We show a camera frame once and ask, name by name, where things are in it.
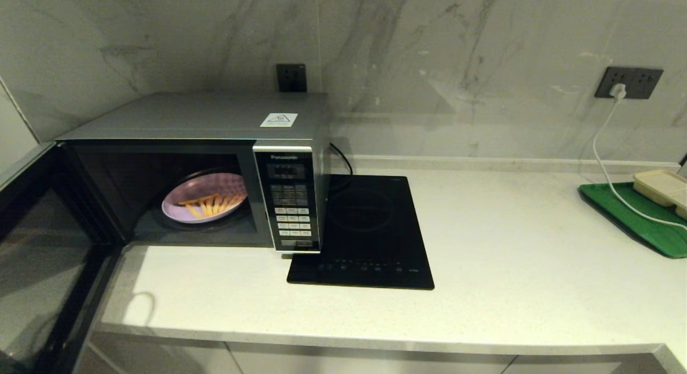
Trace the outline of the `green plastic tray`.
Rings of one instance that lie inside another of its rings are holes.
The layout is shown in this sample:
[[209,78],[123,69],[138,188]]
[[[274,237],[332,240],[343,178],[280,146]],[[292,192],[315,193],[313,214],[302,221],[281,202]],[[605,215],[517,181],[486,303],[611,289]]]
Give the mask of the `green plastic tray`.
[[[618,194],[641,213],[665,222],[687,226],[687,220],[675,213],[675,208],[661,206],[638,193],[631,182],[614,183]],[[608,184],[582,184],[579,196],[627,234],[631,239],[654,249],[670,259],[687,258],[687,230],[662,223],[651,222],[634,213],[612,193]]]

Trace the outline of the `white warning sticker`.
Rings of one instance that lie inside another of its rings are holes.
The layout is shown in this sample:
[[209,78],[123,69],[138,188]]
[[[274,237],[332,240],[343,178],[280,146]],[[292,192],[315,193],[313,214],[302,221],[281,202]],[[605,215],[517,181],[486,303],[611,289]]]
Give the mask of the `white warning sticker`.
[[297,118],[297,113],[268,113],[267,117],[260,124],[260,128],[289,129],[294,125]]

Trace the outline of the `grey cabinet door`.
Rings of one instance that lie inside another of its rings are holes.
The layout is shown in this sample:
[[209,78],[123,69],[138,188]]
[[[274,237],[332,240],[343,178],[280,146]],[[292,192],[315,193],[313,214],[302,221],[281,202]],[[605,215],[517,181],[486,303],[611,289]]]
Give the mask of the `grey cabinet door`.
[[74,374],[243,374],[223,342],[95,332]]
[[515,355],[227,342],[242,374],[505,374]]

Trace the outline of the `black glass microwave door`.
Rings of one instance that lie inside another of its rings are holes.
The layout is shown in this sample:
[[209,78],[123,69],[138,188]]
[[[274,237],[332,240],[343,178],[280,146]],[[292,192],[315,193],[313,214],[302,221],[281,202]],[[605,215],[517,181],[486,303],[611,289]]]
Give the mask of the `black glass microwave door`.
[[0,374],[72,374],[125,240],[66,144],[0,173]]

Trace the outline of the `black wide wall socket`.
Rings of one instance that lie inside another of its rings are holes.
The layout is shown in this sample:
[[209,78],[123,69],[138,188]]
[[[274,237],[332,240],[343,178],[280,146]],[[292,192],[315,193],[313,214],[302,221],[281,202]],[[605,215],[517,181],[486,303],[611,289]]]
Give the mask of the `black wide wall socket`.
[[650,99],[662,74],[663,69],[659,68],[610,66],[604,71],[594,98],[613,98],[613,86],[625,85],[625,99]]

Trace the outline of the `silver microwave oven body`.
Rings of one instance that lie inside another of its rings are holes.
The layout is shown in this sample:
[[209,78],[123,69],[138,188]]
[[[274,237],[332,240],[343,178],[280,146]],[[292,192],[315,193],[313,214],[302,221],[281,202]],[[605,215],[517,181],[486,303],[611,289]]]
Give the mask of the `silver microwave oven body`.
[[[269,113],[297,113],[263,129]],[[123,240],[321,252],[331,111],[321,93],[155,93],[57,138],[83,167]],[[159,226],[148,203],[177,179],[227,166],[244,178],[251,220],[217,232]]]

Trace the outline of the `glass microwave turntable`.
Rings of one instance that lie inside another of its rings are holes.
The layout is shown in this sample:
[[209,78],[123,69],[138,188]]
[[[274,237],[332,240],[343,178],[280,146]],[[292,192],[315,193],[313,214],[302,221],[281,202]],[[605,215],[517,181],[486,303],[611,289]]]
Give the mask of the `glass microwave turntable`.
[[204,170],[196,171],[191,174],[187,174],[186,176],[177,179],[173,184],[170,184],[169,186],[165,187],[161,192],[159,192],[154,198],[153,201],[148,203],[148,209],[150,210],[150,213],[155,220],[155,222],[168,230],[171,231],[179,231],[179,232],[217,232],[217,231],[222,231],[228,228],[236,227],[236,226],[241,226],[244,221],[250,222],[251,220],[251,205],[250,205],[250,196],[248,196],[248,201],[246,205],[243,205],[242,208],[239,208],[236,212],[231,214],[230,216],[226,218],[221,218],[217,222],[211,222],[211,223],[201,223],[200,225],[189,225],[189,224],[182,224],[182,223],[175,223],[172,222],[169,218],[165,218],[164,215],[162,214],[161,211],[161,203],[165,195],[169,193],[172,188],[175,186],[178,186],[182,181],[186,181],[187,179],[196,177],[201,174],[209,174],[209,173],[233,173],[233,174],[239,174],[238,171],[232,170],[231,168],[227,166],[220,166],[220,167],[211,167],[207,168]]

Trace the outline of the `purple round plate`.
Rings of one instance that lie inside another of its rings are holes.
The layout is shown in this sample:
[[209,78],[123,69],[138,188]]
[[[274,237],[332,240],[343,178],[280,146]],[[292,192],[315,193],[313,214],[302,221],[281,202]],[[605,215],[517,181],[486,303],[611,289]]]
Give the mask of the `purple round plate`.
[[[186,206],[176,205],[178,201],[193,200],[202,196],[219,194],[222,196],[235,195],[236,193],[245,193],[247,197],[239,204],[226,208],[224,211],[211,217],[195,218]],[[161,203],[161,211],[165,218],[169,218],[172,222],[200,225],[201,223],[217,222],[221,218],[226,218],[236,212],[248,201],[247,187],[244,183],[244,178],[240,174],[233,173],[209,173],[201,174],[196,177],[182,181],[178,186],[164,196]]]

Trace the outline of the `black induction cooktop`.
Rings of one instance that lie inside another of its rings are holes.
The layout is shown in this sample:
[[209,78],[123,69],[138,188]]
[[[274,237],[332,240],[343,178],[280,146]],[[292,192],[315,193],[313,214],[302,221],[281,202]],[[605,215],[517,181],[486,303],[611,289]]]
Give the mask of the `black induction cooktop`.
[[331,176],[322,250],[295,254],[287,281],[353,288],[435,288],[409,181]]

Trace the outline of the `beige lunch box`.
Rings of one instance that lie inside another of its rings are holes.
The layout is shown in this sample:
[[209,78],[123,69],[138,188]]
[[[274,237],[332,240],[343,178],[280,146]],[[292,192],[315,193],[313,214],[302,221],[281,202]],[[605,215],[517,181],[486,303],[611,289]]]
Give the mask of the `beige lunch box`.
[[687,178],[665,170],[646,171],[633,175],[633,188],[687,221]]

